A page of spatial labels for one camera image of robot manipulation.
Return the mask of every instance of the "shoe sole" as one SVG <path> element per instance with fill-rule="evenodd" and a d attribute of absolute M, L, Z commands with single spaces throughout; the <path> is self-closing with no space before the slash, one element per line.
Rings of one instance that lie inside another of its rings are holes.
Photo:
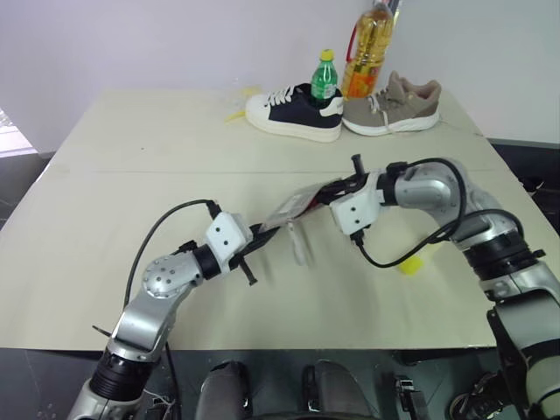
<path fill-rule="evenodd" d="M 331 143 L 340 137 L 342 130 L 342 123 L 331 129 L 320 129 L 317 127 L 309 127 L 301 124 L 294 124 L 292 122 L 277 122 L 277 121 L 263 121 L 256 120 L 248 112 L 245 114 L 247 121 L 257 127 L 259 130 L 266 131 L 267 133 L 279 134 L 281 136 L 292 136 L 306 138 L 319 143 Z"/>
<path fill-rule="evenodd" d="M 383 136 L 391 132 L 398 131 L 421 131 L 427 130 L 436 125 L 439 121 L 439 111 L 436 111 L 430 116 L 420 116 L 418 118 L 408 118 L 393 122 L 388 127 L 369 127 L 367 125 L 358 125 L 349 122 L 346 118 L 342 117 L 342 122 L 354 133 L 362 134 L 363 136 Z"/>

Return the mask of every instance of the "yellow cap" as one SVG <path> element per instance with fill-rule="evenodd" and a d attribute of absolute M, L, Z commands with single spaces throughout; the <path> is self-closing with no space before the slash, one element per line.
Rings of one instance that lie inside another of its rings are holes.
<path fill-rule="evenodd" d="M 398 265 L 399 270 L 408 276 L 416 274 L 424 265 L 424 261 L 417 255 L 407 258 Z"/>
<path fill-rule="evenodd" d="M 333 50 L 323 50 L 321 51 L 321 61 L 333 61 L 334 52 Z"/>

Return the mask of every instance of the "bottle cap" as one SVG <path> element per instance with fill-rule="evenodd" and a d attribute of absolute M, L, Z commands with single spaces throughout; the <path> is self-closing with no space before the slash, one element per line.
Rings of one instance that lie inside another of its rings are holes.
<path fill-rule="evenodd" d="M 321 51 L 321 61 L 333 61 L 334 52 L 333 50 L 323 50 Z"/>

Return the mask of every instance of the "cooking oil bottle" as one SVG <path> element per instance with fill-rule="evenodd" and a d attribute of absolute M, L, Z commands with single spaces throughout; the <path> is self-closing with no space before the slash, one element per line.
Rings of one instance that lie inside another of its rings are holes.
<path fill-rule="evenodd" d="M 356 34 L 358 47 L 352 59 L 350 54 Z M 360 16 L 346 52 L 346 70 L 342 81 L 345 99 L 365 98 L 374 91 L 392 34 L 393 13 L 385 3 L 374 3 L 372 10 Z"/>

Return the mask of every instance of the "shoe tongue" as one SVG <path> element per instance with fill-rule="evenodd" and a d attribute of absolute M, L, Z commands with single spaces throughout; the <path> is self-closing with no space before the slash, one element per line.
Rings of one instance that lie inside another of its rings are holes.
<path fill-rule="evenodd" d="M 403 84 L 401 83 L 401 78 L 395 71 L 393 71 L 388 78 L 387 97 L 390 99 L 395 99 L 399 102 L 404 102 L 406 98 Z"/>

